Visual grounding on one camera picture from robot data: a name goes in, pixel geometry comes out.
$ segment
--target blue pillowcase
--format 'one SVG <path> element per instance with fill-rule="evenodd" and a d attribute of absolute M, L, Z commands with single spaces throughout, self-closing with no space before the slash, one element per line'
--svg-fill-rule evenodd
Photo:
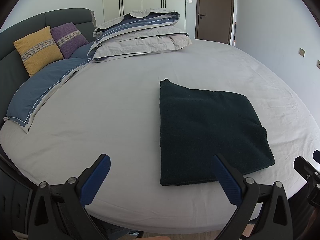
<path fill-rule="evenodd" d="M 94 43 L 94 41 L 90 42 L 89 44 L 86 44 L 86 45 L 83 45 L 83 46 L 79 47 L 78 49 L 76 49 L 72 53 L 70 58 L 78 58 L 78 57 L 81 57 L 81 58 L 93 58 L 94 53 L 97 50 L 97 47 L 94 48 L 92 51 L 90 51 L 89 55 L 87 55 L 88 51 L 90 50 L 90 48 L 91 48 L 93 43 Z"/>
<path fill-rule="evenodd" d="M 28 133 L 41 106 L 76 71 L 91 62 L 88 58 L 68 58 L 48 64 L 34 74 L 13 95 L 4 120 L 16 122 Z"/>

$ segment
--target throw pillow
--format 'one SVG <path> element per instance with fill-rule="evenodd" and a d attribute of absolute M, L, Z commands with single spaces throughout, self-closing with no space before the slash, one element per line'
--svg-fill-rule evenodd
<path fill-rule="evenodd" d="M 50 26 L 31 33 L 13 44 L 30 77 L 46 65 L 63 59 L 63 55 L 51 36 Z"/>
<path fill-rule="evenodd" d="M 87 39 L 81 34 L 73 23 L 66 23 L 50 30 L 64 58 L 70 58 L 79 47 L 88 44 Z"/>

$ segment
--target folded towel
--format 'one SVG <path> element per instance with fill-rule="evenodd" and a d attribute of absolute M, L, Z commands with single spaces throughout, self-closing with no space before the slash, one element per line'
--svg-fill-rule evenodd
<path fill-rule="evenodd" d="M 224 91 L 160 82 L 160 184 L 216 181 L 212 157 L 220 153 L 243 175 L 275 163 L 251 103 Z"/>

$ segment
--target blue and white bedding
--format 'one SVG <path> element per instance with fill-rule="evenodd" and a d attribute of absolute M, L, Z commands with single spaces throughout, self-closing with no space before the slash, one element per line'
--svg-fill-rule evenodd
<path fill-rule="evenodd" d="M 131 11 L 99 25 L 93 32 L 97 40 L 88 55 L 93 61 L 108 61 L 133 55 L 163 53 L 191 44 L 188 33 L 174 25 L 179 13 L 165 9 Z"/>
<path fill-rule="evenodd" d="M 90 61 L 90 58 L 68 58 L 45 66 L 15 92 L 4 121 L 14 121 L 28 133 L 33 118 L 42 105 L 76 71 L 79 71 Z"/>
<path fill-rule="evenodd" d="M 93 58 L 94 56 L 94 53 L 96 52 L 96 49 L 93 49 L 90 51 L 89 53 L 89 50 L 92 46 L 92 44 L 94 43 L 94 41 L 86 44 L 86 45 L 83 45 L 81 47 L 79 47 L 78 49 L 76 49 L 72 55 L 70 56 L 70 58 L 77 58 L 77 57 L 83 57 L 83 58 Z"/>

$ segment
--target metal screw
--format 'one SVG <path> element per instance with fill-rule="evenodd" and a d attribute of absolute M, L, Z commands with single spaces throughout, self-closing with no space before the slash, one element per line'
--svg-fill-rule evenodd
<path fill-rule="evenodd" d="M 45 181 L 43 181 L 43 182 L 41 182 L 41 183 L 39 184 L 39 187 L 40 187 L 40 188 L 43 188 L 43 187 L 45 187 L 45 186 L 47 186 L 47 183 L 46 183 Z"/>
<path fill-rule="evenodd" d="M 253 183 L 254 183 L 254 179 L 253 179 L 253 178 L 250 178 L 250 177 L 245 178 L 245 181 L 246 181 L 248 184 L 253 184 Z"/>
<path fill-rule="evenodd" d="M 74 184 L 76 182 L 76 180 L 77 179 L 75 177 L 71 177 L 71 178 L 68 179 L 68 183 L 69 184 Z"/>
<path fill-rule="evenodd" d="M 276 182 L 276 186 L 277 186 L 277 187 L 282 187 L 283 185 L 282 185 L 281 182 L 277 181 L 277 182 Z"/>

